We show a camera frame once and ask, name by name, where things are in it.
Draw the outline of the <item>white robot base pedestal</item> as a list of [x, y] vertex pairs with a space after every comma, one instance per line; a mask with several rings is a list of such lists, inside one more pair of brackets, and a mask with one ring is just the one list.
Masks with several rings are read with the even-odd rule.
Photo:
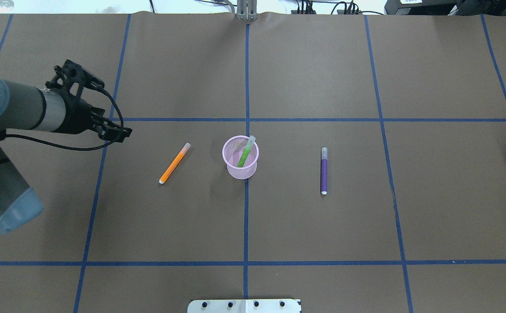
[[302, 313], [296, 299], [193, 300], [188, 313]]

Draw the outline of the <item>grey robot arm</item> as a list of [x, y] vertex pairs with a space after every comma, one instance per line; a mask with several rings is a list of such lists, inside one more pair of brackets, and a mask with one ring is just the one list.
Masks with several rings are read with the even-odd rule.
[[[16, 138], [69, 151], [95, 151], [130, 137], [133, 130], [124, 125], [102, 79], [71, 60], [55, 66], [54, 73], [42, 89], [0, 78], [0, 143]], [[93, 131], [103, 143], [70, 147], [8, 130], [69, 135]], [[11, 233], [42, 211], [42, 201], [0, 146], [0, 234]]]

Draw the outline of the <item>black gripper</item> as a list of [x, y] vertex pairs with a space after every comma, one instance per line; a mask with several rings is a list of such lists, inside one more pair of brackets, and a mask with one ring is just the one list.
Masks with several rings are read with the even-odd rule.
[[82, 98], [83, 90], [103, 91], [105, 83], [80, 64], [66, 60], [54, 66], [55, 76], [45, 84], [47, 109], [59, 109], [50, 132], [79, 134], [86, 130], [98, 133], [104, 141], [122, 143], [132, 133], [130, 127], [113, 127], [104, 118], [105, 110], [90, 105]]

